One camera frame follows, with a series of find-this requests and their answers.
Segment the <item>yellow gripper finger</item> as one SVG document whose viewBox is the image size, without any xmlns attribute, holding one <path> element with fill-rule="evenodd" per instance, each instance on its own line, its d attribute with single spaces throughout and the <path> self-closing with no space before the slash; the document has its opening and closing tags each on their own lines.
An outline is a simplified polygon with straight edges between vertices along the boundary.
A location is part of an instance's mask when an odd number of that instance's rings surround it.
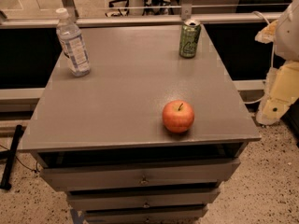
<svg viewBox="0 0 299 224">
<path fill-rule="evenodd" d="M 275 32 L 277 28 L 278 20 L 270 22 L 266 27 L 264 27 L 258 34 L 255 36 L 255 40 L 268 44 L 274 41 Z"/>
<path fill-rule="evenodd" d="M 262 125 L 278 122 L 298 98 L 299 62 L 286 61 L 279 69 L 271 67 L 256 114 L 257 122 Z"/>
</svg>

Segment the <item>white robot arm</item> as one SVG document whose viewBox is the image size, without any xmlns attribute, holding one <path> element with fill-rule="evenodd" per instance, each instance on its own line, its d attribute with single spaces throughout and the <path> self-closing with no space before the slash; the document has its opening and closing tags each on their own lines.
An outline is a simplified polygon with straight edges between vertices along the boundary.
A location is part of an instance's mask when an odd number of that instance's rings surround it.
<svg viewBox="0 0 299 224">
<path fill-rule="evenodd" d="M 280 68 L 270 67 L 256 120 L 262 125 L 278 122 L 299 98 L 299 0 L 292 0 L 281 16 L 256 36 L 273 43 L 273 53 L 283 58 Z"/>
</svg>

